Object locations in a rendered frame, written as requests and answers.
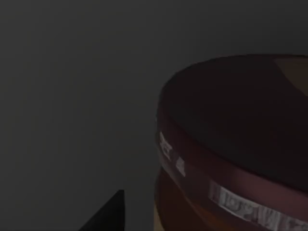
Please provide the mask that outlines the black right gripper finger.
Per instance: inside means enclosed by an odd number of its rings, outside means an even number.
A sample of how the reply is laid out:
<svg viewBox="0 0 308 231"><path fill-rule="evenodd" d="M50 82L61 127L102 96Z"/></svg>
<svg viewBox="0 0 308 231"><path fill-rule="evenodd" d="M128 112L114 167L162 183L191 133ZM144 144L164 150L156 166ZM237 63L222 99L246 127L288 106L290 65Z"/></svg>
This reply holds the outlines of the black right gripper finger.
<svg viewBox="0 0 308 231"><path fill-rule="evenodd" d="M118 190L78 231L125 231L124 190Z"/></svg>

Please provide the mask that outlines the dark red can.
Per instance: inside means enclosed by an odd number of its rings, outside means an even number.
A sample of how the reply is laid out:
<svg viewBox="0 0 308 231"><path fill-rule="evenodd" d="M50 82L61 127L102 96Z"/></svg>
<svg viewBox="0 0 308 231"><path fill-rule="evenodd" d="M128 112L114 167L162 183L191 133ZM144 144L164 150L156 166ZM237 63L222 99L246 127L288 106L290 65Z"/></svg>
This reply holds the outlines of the dark red can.
<svg viewBox="0 0 308 231"><path fill-rule="evenodd" d="M154 231L308 231L308 56L193 64L155 118Z"/></svg>

